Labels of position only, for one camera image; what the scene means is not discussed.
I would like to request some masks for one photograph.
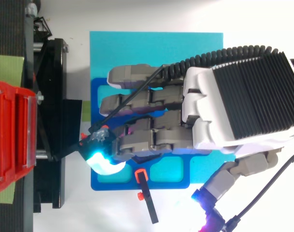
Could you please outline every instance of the robot finger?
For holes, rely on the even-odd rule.
[[[103,99],[100,114],[107,116],[129,95],[112,95]],[[183,101],[182,86],[166,86],[162,90],[143,90],[130,101],[116,116],[146,114],[158,110],[181,109]]]

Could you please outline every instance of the black ribbed cover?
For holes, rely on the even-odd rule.
[[[235,139],[294,126],[294,72],[284,53],[213,69]]]
[[[0,0],[0,55],[24,56],[25,0]]]

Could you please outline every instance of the red container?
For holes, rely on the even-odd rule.
[[[36,96],[0,82],[0,192],[35,165]]]

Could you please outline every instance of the white table surface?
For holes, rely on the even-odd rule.
[[[294,58],[292,0],[42,0],[41,15],[54,37],[63,38],[70,46],[69,99],[90,99],[91,30],[223,32],[224,47],[264,44]],[[89,123],[82,123],[83,131],[88,127]],[[240,178],[217,203],[223,217],[230,219],[238,214],[293,151],[294,144],[280,154],[275,168]],[[66,158],[65,204],[61,209],[42,204],[42,212],[34,214],[34,231],[186,232],[189,221],[194,219],[189,219],[190,209],[182,211],[176,202],[188,199],[198,187],[152,190],[160,221],[152,225],[146,204],[137,199],[137,190],[93,191],[90,168],[79,154],[73,153]],[[294,232],[294,164],[234,231]]]

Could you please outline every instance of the black wire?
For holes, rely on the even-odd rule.
[[[261,197],[267,192],[267,190],[273,185],[273,183],[278,179],[278,177],[285,171],[285,169],[294,162],[294,155],[289,158],[288,161],[278,170],[278,172],[271,178],[271,180],[266,184],[266,186],[259,192],[259,194],[244,208],[238,215],[237,218],[240,219],[244,216]]]
[[[125,99],[117,108],[115,108],[107,117],[105,117],[101,122],[95,123],[89,128],[89,132],[93,133],[97,130],[99,130],[102,126],[106,124],[106,122],[111,119],[113,116],[115,116],[123,107],[126,106],[133,98],[135,98],[144,88],[148,86],[148,84],[157,76],[160,74],[160,72],[163,70],[163,66],[159,67],[151,76],[148,77],[148,79],[135,91],[133,92],[127,99]]]

